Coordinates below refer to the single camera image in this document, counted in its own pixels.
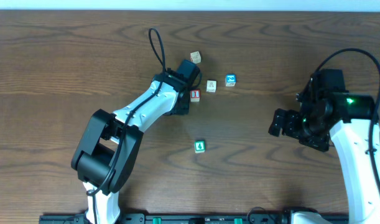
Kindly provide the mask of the red letter I block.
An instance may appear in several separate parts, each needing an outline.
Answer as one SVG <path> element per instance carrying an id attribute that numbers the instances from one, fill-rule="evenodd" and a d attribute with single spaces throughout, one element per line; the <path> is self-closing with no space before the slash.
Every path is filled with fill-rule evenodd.
<path id="1" fill-rule="evenodd" d="M 200 90 L 191 90 L 190 91 L 190 101 L 199 102 L 200 101 Z"/>

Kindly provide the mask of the blue number 2 block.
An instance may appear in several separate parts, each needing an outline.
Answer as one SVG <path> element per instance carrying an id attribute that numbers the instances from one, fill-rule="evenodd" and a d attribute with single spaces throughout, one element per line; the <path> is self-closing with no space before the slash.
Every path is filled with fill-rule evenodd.
<path id="1" fill-rule="evenodd" d="M 225 77 L 225 86 L 235 86 L 236 84 L 236 75 L 235 74 L 227 74 Z"/>

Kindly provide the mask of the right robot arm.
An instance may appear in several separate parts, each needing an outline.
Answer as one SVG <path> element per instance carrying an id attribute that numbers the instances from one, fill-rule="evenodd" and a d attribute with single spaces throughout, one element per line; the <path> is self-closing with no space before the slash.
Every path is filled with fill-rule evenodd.
<path id="1" fill-rule="evenodd" d="M 326 152 L 334 145 L 350 223 L 380 223 L 380 127 L 372 97 L 345 92 L 304 96 L 300 111 L 277 109 L 269 134 Z"/>

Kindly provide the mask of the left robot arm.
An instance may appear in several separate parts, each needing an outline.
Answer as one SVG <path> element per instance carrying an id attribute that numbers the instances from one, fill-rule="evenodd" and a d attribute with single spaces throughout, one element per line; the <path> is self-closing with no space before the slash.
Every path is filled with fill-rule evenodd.
<path id="1" fill-rule="evenodd" d="M 129 105 L 112 113 L 93 113 L 71 161 L 86 189 L 89 223 L 119 220 L 119 191 L 131 175 L 145 131 L 163 115 L 188 113 L 199 74 L 198 67 L 167 69 Z"/>

